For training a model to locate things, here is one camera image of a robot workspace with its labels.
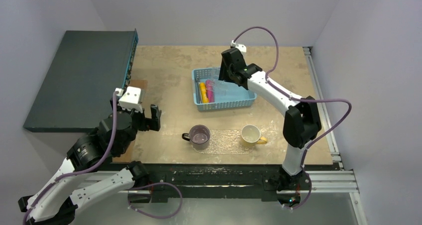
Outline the clear plastic packaging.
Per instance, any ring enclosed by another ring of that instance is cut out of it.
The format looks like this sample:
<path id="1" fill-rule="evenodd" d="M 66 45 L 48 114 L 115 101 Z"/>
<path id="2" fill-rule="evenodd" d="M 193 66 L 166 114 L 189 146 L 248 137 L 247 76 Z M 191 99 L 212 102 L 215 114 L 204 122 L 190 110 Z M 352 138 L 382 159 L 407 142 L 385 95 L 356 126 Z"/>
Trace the clear plastic packaging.
<path id="1" fill-rule="evenodd" d="M 233 100 L 234 94 L 231 89 L 231 83 L 219 80 L 220 68 L 214 67 L 211 69 L 210 80 L 213 81 L 214 99 L 217 100 Z"/>

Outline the pink toothpaste tube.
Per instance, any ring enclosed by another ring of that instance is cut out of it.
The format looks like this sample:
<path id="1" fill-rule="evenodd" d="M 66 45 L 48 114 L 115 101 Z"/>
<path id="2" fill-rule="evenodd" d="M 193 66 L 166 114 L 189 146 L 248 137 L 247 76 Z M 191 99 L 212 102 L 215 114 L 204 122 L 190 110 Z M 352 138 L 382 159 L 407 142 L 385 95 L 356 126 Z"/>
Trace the pink toothpaste tube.
<path id="1" fill-rule="evenodd" d="M 206 80 L 206 91 L 207 91 L 207 98 L 210 103 L 214 103 L 214 89 L 213 89 L 213 81 L 212 80 Z"/>

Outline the light blue perforated basket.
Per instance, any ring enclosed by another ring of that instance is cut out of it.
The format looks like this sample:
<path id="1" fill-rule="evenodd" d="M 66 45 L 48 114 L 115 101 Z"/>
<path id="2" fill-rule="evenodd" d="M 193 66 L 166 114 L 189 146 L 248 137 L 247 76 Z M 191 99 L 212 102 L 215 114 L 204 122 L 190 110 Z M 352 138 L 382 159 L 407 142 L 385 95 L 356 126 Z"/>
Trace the light blue perforated basket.
<path id="1" fill-rule="evenodd" d="M 250 107 L 255 102 L 257 95 L 234 83 L 219 81 L 219 67 L 194 69 L 192 76 L 193 100 L 198 111 L 218 111 Z M 200 83 L 210 80 L 214 101 L 203 103 Z"/>

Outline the purple translucent mug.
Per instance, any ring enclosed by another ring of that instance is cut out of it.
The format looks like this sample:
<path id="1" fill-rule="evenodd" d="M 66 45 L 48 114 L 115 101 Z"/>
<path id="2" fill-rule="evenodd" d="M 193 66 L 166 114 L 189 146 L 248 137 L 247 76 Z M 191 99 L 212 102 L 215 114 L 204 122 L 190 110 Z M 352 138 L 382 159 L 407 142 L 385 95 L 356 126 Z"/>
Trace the purple translucent mug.
<path id="1" fill-rule="evenodd" d="M 182 134 L 182 139 L 188 141 L 196 150 L 204 150 L 210 144 L 211 132 L 205 125 L 194 125 L 188 133 Z"/>

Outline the yellow mug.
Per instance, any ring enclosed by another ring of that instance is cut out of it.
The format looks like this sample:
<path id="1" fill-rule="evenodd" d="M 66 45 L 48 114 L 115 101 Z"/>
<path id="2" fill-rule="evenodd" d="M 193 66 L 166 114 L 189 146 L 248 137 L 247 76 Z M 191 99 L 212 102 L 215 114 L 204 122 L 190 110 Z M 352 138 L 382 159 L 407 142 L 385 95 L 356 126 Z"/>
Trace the yellow mug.
<path id="1" fill-rule="evenodd" d="M 267 144 L 268 139 L 261 135 L 258 127 L 248 124 L 240 132 L 240 145 L 245 148 L 252 148 L 256 145 Z"/>

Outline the clear textured oval tray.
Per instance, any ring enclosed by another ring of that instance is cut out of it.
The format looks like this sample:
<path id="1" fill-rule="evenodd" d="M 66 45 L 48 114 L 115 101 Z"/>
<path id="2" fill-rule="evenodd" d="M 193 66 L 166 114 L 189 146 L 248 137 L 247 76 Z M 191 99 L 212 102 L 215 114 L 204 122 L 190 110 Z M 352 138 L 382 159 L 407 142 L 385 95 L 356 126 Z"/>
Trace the clear textured oval tray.
<path id="1" fill-rule="evenodd" d="M 240 130 L 210 130 L 211 136 L 206 145 L 193 145 L 195 152 L 215 155 L 245 155 L 255 150 L 255 147 L 245 147 L 241 144 Z"/>

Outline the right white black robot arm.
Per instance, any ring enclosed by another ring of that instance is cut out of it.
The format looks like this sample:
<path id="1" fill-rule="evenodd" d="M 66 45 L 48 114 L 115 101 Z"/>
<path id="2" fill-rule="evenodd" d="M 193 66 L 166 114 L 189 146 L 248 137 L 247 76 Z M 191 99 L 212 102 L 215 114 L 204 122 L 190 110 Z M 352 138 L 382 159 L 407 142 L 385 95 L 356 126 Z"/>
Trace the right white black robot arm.
<path id="1" fill-rule="evenodd" d="M 321 121 L 313 97 L 300 98 L 266 76 L 256 64 L 247 65 L 241 51 L 231 47 L 222 52 L 219 80 L 234 83 L 269 102 L 284 117 L 282 135 L 288 146 L 281 166 L 280 184 L 287 189 L 299 182 L 303 171 L 306 146 L 321 130 Z"/>

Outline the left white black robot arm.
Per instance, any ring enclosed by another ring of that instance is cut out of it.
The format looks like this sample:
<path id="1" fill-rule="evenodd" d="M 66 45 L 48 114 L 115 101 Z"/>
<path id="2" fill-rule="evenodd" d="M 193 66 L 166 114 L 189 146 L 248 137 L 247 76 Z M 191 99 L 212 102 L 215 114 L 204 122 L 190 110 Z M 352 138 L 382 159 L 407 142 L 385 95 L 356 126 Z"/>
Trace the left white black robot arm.
<path id="1" fill-rule="evenodd" d="M 69 225 L 77 213 L 110 195 L 150 185 L 145 166 L 132 161 L 106 179 L 78 187 L 102 165 L 124 154 L 139 131 L 159 131 L 161 110 L 156 105 L 150 109 L 152 117 L 146 118 L 143 110 L 123 110 L 119 104 L 112 104 L 112 114 L 75 142 L 47 184 L 36 194 L 18 200 L 24 213 L 22 223 Z"/>

